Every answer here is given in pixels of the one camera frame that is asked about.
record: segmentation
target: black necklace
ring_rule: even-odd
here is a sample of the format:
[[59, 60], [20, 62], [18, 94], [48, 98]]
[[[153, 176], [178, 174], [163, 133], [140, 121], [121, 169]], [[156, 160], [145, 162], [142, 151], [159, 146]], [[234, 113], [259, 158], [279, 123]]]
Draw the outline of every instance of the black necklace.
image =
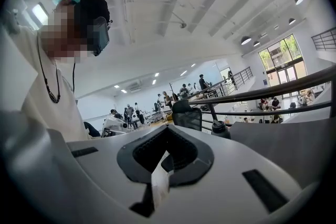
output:
[[61, 98], [61, 95], [59, 94], [59, 83], [58, 83], [58, 75], [57, 75], [57, 65], [56, 65], [56, 62], [54, 61], [55, 62], [55, 66], [56, 66], [56, 78], [57, 78], [57, 88], [58, 88], [58, 95], [57, 95], [57, 99], [56, 99], [56, 97], [54, 96], [54, 94], [50, 91], [49, 86], [48, 86], [48, 80], [47, 80], [46, 76], [44, 75], [44, 71], [43, 71], [43, 67], [42, 67], [42, 61], [41, 61], [41, 55], [40, 55], [40, 49], [39, 49], [39, 45], [38, 45], [38, 35], [37, 35], [37, 51], [38, 51], [38, 58], [40, 59], [40, 64], [41, 64], [41, 69], [42, 69], [43, 77], [44, 77], [44, 83], [46, 84], [49, 97], [52, 100], [52, 102], [54, 102], [54, 103], [57, 104], [59, 102], [60, 98]]

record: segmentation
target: water bottle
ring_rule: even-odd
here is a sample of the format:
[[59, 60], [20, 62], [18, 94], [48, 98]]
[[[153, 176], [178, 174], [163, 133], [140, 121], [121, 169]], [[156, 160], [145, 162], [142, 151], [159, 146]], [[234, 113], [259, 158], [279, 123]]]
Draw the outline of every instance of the water bottle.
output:
[[214, 123], [212, 124], [211, 134], [231, 139], [230, 131], [223, 121], [214, 120]]

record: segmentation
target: black chair back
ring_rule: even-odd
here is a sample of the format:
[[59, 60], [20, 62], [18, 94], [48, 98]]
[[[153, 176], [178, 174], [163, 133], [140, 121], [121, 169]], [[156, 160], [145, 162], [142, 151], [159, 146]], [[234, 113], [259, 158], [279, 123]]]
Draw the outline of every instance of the black chair back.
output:
[[176, 102], [172, 111], [175, 125], [198, 131], [202, 130], [202, 112], [198, 108], [190, 107], [188, 99]]

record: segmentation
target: black slot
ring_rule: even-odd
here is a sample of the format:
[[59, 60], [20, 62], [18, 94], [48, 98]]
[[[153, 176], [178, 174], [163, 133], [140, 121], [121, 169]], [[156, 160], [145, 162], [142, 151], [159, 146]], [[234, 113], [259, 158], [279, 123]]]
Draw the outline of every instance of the black slot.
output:
[[258, 170], [243, 172], [243, 176], [270, 213], [288, 202]]
[[98, 149], [96, 149], [95, 147], [87, 147], [87, 148], [83, 148], [82, 150], [71, 151], [71, 153], [73, 157], [77, 158], [77, 157], [88, 155], [88, 154], [91, 154], [97, 151]]

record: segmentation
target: glass door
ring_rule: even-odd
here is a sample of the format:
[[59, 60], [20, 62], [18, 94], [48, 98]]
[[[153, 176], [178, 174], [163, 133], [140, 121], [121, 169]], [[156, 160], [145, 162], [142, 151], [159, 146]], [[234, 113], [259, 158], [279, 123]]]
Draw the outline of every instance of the glass door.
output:
[[[279, 79], [280, 79], [281, 84], [297, 79], [294, 66], [284, 68], [278, 71], [278, 74], [279, 74]], [[286, 93], [282, 95], [282, 98], [290, 98], [290, 97], [295, 97], [297, 95], [298, 95], [298, 92]]]

